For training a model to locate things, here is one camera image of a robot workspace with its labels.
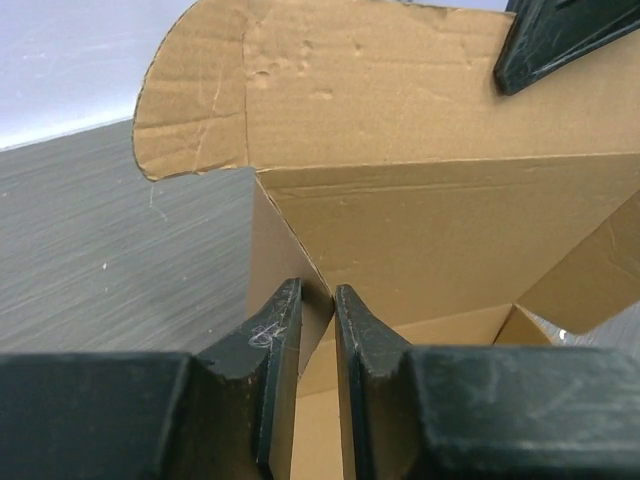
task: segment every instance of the corrugated cardboard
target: corrugated cardboard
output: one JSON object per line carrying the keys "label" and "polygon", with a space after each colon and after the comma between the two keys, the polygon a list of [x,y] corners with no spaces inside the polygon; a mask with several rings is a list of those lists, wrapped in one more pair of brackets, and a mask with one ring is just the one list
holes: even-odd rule
{"label": "corrugated cardboard", "polygon": [[293,478],[341,476],[333,329],[321,338],[337,284],[429,344],[544,344],[533,314],[582,333],[640,300],[640,32],[501,98],[511,22],[200,0],[149,68],[141,170],[254,167],[250,305],[288,276],[315,292]]}

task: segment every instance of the gray table surface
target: gray table surface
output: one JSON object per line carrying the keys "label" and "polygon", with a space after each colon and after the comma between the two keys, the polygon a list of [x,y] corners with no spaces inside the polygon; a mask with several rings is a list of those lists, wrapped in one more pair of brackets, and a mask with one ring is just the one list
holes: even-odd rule
{"label": "gray table surface", "polygon": [[[0,153],[0,351],[199,350],[242,321],[252,172],[151,184],[130,122]],[[640,355],[640,305],[559,343]]]}

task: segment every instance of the cardboard box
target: cardboard box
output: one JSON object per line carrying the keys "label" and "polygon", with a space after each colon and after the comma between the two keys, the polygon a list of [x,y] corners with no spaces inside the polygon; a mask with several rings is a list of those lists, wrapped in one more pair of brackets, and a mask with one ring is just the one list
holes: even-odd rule
{"label": "cardboard box", "polygon": [[529,312],[583,333],[640,300],[640,32],[501,98],[511,21],[200,0],[147,73],[144,174],[253,167],[251,308],[311,287],[293,478],[342,475],[336,285],[426,344],[546,343]]}

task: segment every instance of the white wall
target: white wall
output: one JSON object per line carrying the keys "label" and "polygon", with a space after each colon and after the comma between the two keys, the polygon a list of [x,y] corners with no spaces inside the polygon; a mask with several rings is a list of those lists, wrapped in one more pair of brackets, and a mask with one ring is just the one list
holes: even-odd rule
{"label": "white wall", "polygon": [[[7,3],[0,18],[0,150],[131,118],[158,44],[192,3]],[[504,10],[507,0],[428,3]]]}

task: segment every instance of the cardboard flap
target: cardboard flap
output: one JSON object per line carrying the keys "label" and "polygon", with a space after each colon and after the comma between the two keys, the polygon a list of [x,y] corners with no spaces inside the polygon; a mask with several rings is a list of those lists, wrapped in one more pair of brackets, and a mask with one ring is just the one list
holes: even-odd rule
{"label": "cardboard flap", "polygon": [[[640,186],[640,165],[635,178]],[[545,320],[580,334],[637,302],[640,302],[640,192],[518,303]]]}
{"label": "cardboard flap", "polygon": [[620,120],[640,108],[640,32],[499,98],[492,69],[511,21],[367,0],[200,0],[147,73],[137,161],[159,179],[640,151]]}
{"label": "cardboard flap", "polygon": [[247,165],[246,3],[201,0],[160,45],[134,115],[134,154],[148,179]]}

